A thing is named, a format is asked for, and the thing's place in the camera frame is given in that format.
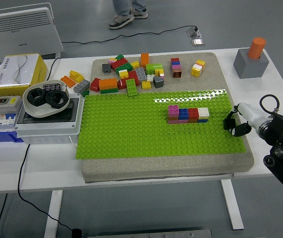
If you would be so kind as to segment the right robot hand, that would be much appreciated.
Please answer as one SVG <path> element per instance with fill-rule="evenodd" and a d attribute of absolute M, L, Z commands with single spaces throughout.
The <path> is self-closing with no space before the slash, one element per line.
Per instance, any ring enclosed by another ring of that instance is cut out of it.
<path fill-rule="evenodd" d="M 247 122 L 236 125 L 235 119 L 232 118 L 234 113 L 239 113 Z M 267 117 L 260 109 L 246 103 L 240 103 L 234 106 L 223 120 L 223 128 L 229 131 L 232 136 L 240 137 L 248 134 L 252 128 L 258 130 L 266 121 Z"/>

